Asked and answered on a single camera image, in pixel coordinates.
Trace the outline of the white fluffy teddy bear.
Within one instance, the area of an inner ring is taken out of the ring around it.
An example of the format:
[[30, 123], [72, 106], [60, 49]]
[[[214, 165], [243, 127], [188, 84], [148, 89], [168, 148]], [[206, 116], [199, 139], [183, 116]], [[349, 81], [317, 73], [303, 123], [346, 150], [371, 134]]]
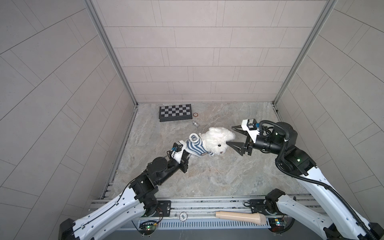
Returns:
[[235, 134], [226, 128], [209, 128], [206, 133], [200, 134], [205, 149], [211, 156], [224, 154], [229, 147], [227, 142], [235, 139]]

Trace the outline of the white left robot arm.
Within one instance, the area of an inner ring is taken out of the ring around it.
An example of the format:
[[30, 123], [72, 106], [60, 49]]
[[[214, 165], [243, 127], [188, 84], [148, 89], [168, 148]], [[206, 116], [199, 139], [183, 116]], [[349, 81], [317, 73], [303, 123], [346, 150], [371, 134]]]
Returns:
[[58, 239], [103, 240], [130, 220], [152, 215], [158, 206], [158, 186], [178, 170], [186, 173], [190, 156], [180, 151], [154, 159], [117, 197], [83, 218], [63, 221]]

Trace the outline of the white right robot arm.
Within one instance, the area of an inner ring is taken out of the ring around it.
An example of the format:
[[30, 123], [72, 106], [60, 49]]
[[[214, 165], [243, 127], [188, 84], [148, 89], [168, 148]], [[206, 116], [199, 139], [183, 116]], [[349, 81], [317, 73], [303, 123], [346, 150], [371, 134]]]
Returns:
[[381, 240], [384, 229], [369, 222], [336, 191], [315, 161], [296, 147], [298, 133], [285, 122], [243, 120], [232, 130], [245, 135], [246, 141], [227, 142], [241, 156], [253, 150], [276, 154], [275, 165], [285, 175], [302, 184], [325, 211], [321, 215], [299, 204], [283, 191], [274, 189], [266, 195], [265, 207], [270, 214], [282, 213], [311, 229], [323, 240]]

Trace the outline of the blue white striped shirt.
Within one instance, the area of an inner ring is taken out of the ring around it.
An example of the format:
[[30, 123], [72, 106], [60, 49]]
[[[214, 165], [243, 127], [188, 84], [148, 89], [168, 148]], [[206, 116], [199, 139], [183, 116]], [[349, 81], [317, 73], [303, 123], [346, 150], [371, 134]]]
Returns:
[[190, 134], [189, 139], [186, 142], [186, 151], [199, 158], [205, 155], [214, 155], [214, 153], [207, 150], [202, 138], [196, 133]]

